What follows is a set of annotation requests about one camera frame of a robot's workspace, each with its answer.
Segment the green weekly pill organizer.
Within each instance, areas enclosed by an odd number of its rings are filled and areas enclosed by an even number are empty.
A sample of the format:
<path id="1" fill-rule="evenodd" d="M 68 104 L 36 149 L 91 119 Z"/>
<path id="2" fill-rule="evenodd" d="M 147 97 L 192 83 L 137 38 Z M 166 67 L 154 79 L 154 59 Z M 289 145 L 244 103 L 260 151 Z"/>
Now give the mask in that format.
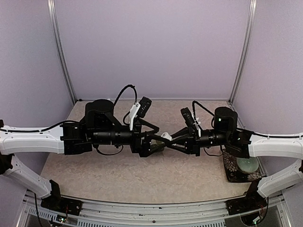
<path id="1" fill-rule="evenodd" d="M 160 152 L 163 151 L 164 149 L 165 149 L 165 143 L 163 141 L 151 140 L 151 146 L 150 146 L 151 151 Z"/>

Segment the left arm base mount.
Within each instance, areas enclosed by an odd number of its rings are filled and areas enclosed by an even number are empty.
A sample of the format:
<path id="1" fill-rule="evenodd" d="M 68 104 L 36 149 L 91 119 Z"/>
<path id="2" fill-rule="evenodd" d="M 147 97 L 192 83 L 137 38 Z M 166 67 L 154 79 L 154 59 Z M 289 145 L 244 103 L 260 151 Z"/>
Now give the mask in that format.
<path id="1" fill-rule="evenodd" d="M 65 197 L 56 198 L 53 196 L 42 199 L 41 207 L 65 213 L 67 215 L 79 216 L 83 202 Z"/>

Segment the white pill bottle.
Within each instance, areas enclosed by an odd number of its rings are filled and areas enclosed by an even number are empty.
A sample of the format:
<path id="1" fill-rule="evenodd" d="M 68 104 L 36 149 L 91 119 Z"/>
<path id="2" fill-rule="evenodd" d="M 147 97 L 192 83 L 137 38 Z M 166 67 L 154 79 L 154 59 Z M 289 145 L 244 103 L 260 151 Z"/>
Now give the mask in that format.
<path id="1" fill-rule="evenodd" d="M 168 132 L 164 132 L 161 134 L 162 138 L 168 139 L 168 140 L 173 140 L 173 138 L 171 137 L 171 135 Z"/>

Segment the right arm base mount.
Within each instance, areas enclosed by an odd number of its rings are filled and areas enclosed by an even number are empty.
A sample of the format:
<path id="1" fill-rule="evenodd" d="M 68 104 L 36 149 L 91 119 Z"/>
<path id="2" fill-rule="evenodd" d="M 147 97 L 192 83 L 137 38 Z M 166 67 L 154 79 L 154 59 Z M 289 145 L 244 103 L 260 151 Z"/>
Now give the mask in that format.
<path id="1" fill-rule="evenodd" d="M 229 215 L 257 210 L 261 207 L 266 207 L 267 204 L 267 198 L 263 198 L 258 193 L 247 194 L 244 197 L 226 201 Z"/>

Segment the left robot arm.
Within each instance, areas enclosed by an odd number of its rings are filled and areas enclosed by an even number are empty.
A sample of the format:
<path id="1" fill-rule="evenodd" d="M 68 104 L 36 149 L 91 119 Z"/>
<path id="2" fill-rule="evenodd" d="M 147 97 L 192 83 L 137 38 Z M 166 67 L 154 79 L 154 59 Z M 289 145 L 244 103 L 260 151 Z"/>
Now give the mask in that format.
<path id="1" fill-rule="evenodd" d="M 128 145 L 133 153 L 147 157 L 172 139 L 166 133 L 159 136 L 159 128 L 143 119 L 151 103 L 146 97 L 135 102 L 128 113 L 127 125 L 114 116 L 115 103 L 106 99 L 87 103 L 79 122 L 66 120 L 48 128 L 15 128 L 2 123 L 0 173 L 23 184 L 54 209 L 62 210 L 66 199 L 61 196 L 59 185 L 24 166 L 16 153 L 79 155 L 98 149 L 100 145 L 116 148 Z"/>

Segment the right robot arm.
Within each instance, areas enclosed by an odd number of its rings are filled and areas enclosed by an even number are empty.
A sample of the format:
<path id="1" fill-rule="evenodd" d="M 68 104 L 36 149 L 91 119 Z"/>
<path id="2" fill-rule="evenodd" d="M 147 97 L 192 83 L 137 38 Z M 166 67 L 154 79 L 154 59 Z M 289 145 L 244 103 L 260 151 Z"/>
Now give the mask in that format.
<path id="1" fill-rule="evenodd" d="M 202 130 L 195 113 L 188 108 L 181 109 L 187 127 L 169 135 L 163 133 L 161 137 L 168 139 L 166 144 L 172 149 L 177 145 L 184 145 L 182 152 L 199 153 L 201 148 L 224 146 L 225 151 L 238 158 L 251 157 L 290 157 L 296 161 L 265 178 L 252 182 L 248 195 L 242 199 L 242 206 L 252 210 L 257 206 L 261 197 L 265 198 L 277 191 L 294 186 L 303 181 L 303 135 L 270 135 L 239 129 L 237 127 L 238 114 L 232 109 L 220 106 L 215 109 L 212 119 L 213 128 Z"/>

